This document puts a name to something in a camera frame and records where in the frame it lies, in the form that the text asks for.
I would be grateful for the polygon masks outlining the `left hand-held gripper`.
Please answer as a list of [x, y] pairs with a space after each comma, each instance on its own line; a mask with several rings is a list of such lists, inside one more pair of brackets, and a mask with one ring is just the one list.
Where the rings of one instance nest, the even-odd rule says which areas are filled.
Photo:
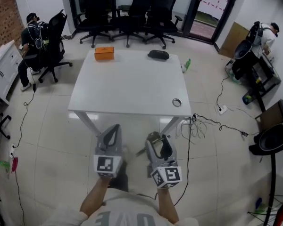
[[119, 124], [115, 124], [101, 133], [97, 139], [93, 155], [94, 171], [99, 177], [115, 178], [122, 162], [122, 130]]

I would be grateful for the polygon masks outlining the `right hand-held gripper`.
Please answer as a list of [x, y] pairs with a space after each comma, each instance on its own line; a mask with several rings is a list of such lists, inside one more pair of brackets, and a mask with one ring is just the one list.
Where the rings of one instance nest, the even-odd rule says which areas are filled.
[[182, 169], [177, 163], [177, 150], [170, 136], [149, 135], [145, 149], [150, 161], [148, 174], [158, 189], [171, 188], [182, 182]]

